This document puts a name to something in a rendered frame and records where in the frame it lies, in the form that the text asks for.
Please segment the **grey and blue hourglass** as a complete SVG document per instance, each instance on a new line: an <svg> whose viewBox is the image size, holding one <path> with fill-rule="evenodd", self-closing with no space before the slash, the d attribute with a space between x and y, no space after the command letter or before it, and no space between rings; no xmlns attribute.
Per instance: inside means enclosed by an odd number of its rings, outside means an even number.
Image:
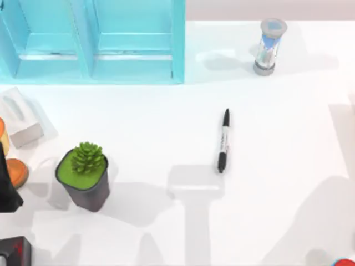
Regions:
<svg viewBox="0 0 355 266"><path fill-rule="evenodd" d="M280 41L287 31L287 24L278 18L266 18L260 28L262 35L253 69L257 75L269 76L275 70Z"/></svg>

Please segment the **white tissue box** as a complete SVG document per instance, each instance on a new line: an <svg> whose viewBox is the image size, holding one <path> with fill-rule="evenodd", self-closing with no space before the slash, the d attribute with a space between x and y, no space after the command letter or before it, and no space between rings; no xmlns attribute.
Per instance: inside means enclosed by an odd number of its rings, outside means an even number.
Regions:
<svg viewBox="0 0 355 266"><path fill-rule="evenodd" d="M37 116L17 87L0 92L0 117L17 149L44 136Z"/></svg>

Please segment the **green plant in black pot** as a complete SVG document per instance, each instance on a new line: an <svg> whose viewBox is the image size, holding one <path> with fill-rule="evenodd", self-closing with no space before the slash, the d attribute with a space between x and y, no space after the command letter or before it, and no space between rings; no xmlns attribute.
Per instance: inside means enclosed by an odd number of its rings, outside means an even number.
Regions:
<svg viewBox="0 0 355 266"><path fill-rule="evenodd" d="M97 212L110 194L108 166L102 147L81 142L63 156L55 169L55 177L75 205Z"/></svg>

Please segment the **light blue rack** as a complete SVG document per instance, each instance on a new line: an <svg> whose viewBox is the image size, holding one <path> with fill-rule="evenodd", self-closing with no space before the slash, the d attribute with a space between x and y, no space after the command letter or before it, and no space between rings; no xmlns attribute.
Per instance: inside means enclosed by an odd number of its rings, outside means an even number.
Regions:
<svg viewBox="0 0 355 266"><path fill-rule="evenodd" d="M186 0L0 0L0 84L181 84Z"/></svg>

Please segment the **orange and yellow dumbbell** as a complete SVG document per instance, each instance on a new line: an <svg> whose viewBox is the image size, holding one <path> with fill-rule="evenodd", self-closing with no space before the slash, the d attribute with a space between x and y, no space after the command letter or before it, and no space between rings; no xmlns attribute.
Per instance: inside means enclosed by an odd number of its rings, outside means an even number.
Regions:
<svg viewBox="0 0 355 266"><path fill-rule="evenodd" d="M6 158L6 166L9 172L9 178L15 189L22 187L27 181L29 171L25 163L17 158L7 158L10 148L10 141L6 130L4 120L0 117L0 142L3 146Z"/></svg>

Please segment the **black and red box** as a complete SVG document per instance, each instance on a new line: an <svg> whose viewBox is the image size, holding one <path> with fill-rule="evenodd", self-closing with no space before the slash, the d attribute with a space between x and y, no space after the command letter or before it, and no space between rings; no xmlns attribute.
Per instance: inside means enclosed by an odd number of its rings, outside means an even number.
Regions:
<svg viewBox="0 0 355 266"><path fill-rule="evenodd" d="M25 236L0 239L0 257L6 266L32 266L32 246Z"/></svg>

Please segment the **black and white marker pen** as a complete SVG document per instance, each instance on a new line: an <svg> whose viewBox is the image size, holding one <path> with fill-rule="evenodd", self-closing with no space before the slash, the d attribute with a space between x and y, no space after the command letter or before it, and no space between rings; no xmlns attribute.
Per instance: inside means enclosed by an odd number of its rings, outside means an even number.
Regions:
<svg viewBox="0 0 355 266"><path fill-rule="evenodd" d="M230 127L230 111L229 109L226 109L224 113L223 122L222 122L220 151L219 151L219 156L217 161L217 170L219 173L223 173L227 165L229 127Z"/></svg>

